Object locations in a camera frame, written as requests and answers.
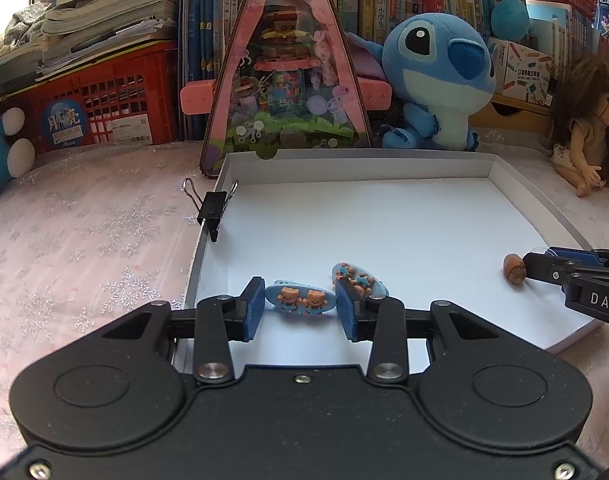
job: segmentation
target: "doll hair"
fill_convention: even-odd
[[[609,94],[607,60],[591,54],[565,67],[558,80],[556,97],[551,104],[553,143],[569,145],[571,121],[590,117],[601,94]],[[604,180],[609,180],[609,127],[606,129],[606,160],[600,173]]]

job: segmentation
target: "white plush paw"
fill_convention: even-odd
[[[9,174],[13,178],[18,178],[27,173],[27,171],[30,171],[35,161],[36,149],[31,144],[31,141],[28,139],[16,140],[9,150],[9,156],[7,157]]]
[[[20,108],[10,108],[2,114],[5,135],[15,135],[24,126],[24,112]]]

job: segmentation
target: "blue hair clip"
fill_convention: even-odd
[[[333,277],[334,285],[340,278],[348,278],[363,298],[389,295],[389,289],[380,280],[362,267],[353,264],[346,262],[335,264],[331,271],[331,276]]]
[[[267,301],[293,314],[320,316],[335,308],[335,294],[317,286],[278,280],[265,290]]]

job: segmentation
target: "nut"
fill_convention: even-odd
[[[502,265],[505,278],[514,285],[522,285],[526,279],[524,260],[517,254],[507,254]]]

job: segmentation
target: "white tray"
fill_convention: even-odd
[[[593,327],[564,307],[559,286],[502,275],[506,254],[536,247],[590,249],[555,206],[514,168],[485,153],[281,150],[272,160],[228,155],[216,190],[238,189],[212,243],[203,229],[188,306],[237,296],[253,276],[332,290],[342,261],[372,272],[407,308],[450,300],[540,348],[559,351]],[[319,319],[270,311],[250,343],[232,342],[245,364],[366,367],[371,344],[347,341],[335,310]],[[178,349],[189,369],[191,345]],[[409,340],[411,372],[428,365]]]

